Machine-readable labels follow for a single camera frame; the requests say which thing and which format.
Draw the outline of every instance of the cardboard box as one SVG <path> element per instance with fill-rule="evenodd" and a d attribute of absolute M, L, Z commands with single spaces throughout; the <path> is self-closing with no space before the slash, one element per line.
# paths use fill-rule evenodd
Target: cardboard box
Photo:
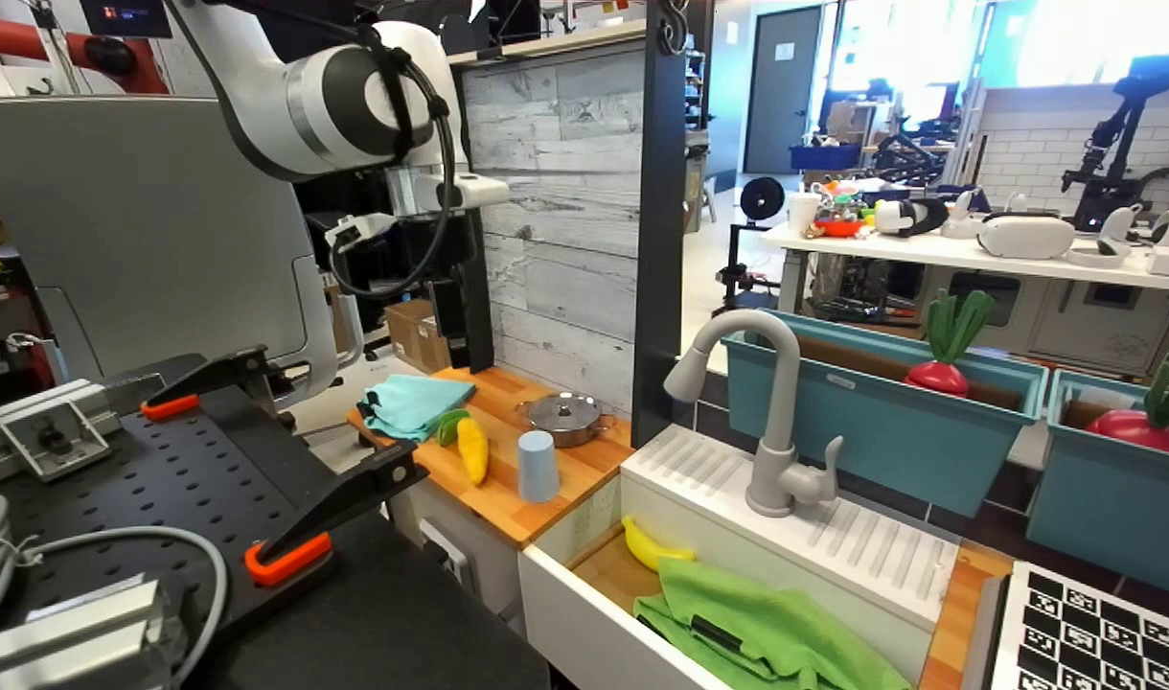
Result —
<path fill-rule="evenodd" d="M 407 300 L 407 303 L 393 303 L 382 311 L 382 323 L 393 331 L 393 344 L 399 354 L 399 360 L 422 369 L 422 371 L 439 371 L 451 363 L 451 350 L 444 344 L 440 331 L 439 331 L 439 314 L 430 300 Z"/>

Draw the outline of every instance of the green towel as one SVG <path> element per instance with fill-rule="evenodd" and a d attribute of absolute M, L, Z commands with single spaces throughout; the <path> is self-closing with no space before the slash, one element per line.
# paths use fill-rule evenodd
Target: green towel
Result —
<path fill-rule="evenodd" d="M 473 383 L 432 376 L 393 376 L 363 404 L 363 426 L 404 440 L 424 440 L 432 426 L 464 406 Z"/>
<path fill-rule="evenodd" d="M 663 594 L 631 610 L 732 690 L 907 690 L 868 639 L 801 589 L 771 589 L 706 564 L 663 561 Z"/>

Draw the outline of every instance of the red object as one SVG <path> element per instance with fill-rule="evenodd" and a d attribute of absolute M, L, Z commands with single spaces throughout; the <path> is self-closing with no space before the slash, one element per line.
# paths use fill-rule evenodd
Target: red object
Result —
<path fill-rule="evenodd" d="M 297 543 L 279 561 L 260 561 L 260 553 L 263 553 L 263 543 L 246 549 L 246 556 L 242 556 L 246 576 L 256 588 L 283 588 L 283 584 L 307 576 L 312 569 L 318 569 L 321 561 L 329 561 L 335 543 L 329 543 L 329 532 L 313 532 L 312 541 Z"/>
<path fill-rule="evenodd" d="M 91 35 L 67 35 L 68 52 L 72 52 L 72 66 L 82 66 L 82 70 L 91 70 L 91 63 L 88 63 L 88 37 L 91 37 Z M 108 77 L 111 77 L 123 91 L 168 91 L 168 89 L 164 89 L 164 77 L 163 77 L 163 66 L 159 66 L 159 59 L 155 59 L 155 46 L 149 46 L 149 41 L 140 41 L 140 37 L 127 37 L 123 46 L 129 50 L 136 70 L 129 70 L 129 74 L 118 74 L 118 77 L 108 74 Z M 46 63 L 37 28 L 0 20 L 0 52 Z"/>
<path fill-rule="evenodd" d="M 1091 417 L 1088 428 L 1102 437 L 1169 451 L 1169 428 L 1155 426 L 1142 409 L 1103 409 Z"/>
<path fill-rule="evenodd" d="M 168 404 L 159 404 L 159 406 L 149 406 L 149 404 L 140 406 L 140 413 L 145 422 L 187 417 L 193 409 L 198 409 L 198 396 L 179 396 L 179 397 L 168 397 Z"/>
<path fill-rule="evenodd" d="M 814 225 L 822 230 L 822 238 L 855 238 L 861 230 L 858 219 L 822 219 Z"/>
<path fill-rule="evenodd" d="M 969 378 L 947 360 L 923 360 L 905 371 L 905 383 L 969 397 Z"/>

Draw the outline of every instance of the white sink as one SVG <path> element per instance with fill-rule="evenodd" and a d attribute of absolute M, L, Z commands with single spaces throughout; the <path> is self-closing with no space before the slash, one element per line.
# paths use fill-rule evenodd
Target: white sink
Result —
<path fill-rule="evenodd" d="M 748 451 L 672 426 L 621 479 L 519 556 L 528 644 L 579 687 L 725 687 L 571 571 L 631 515 L 700 564 L 810 589 L 919 677 L 960 543 L 838 497 L 828 521 L 762 516 L 745 505 Z"/>

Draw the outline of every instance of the sink faucet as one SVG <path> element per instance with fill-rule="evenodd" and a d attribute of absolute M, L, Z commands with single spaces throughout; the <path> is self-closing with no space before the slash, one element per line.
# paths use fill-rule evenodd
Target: sink faucet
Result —
<path fill-rule="evenodd" d="M 794 422 L 798 422 L 801 342 L 781 319 L 775 319 L 767 311 L 729 311 L 729 314 L 706 323 L 706 331 L 694 336 L 690 354 L 663 378 L 663 391 L 680 404 L 694 404 L 706 383 L 709 350 L 732 331 L 757 331 L 778 354 L 767 428 L 752 457 L 752 479 L 745 492 L 745 503 L 757 515 L 771 515 L 771 516 L 781 516 L 794 505 L 798 509 L 828 505 L 838 495 L 837 464 L 838 464 L 844 437 L 837 437 L 826 449 L 826 464 L 828 464 L 826 470 L 798 464 Z"/>

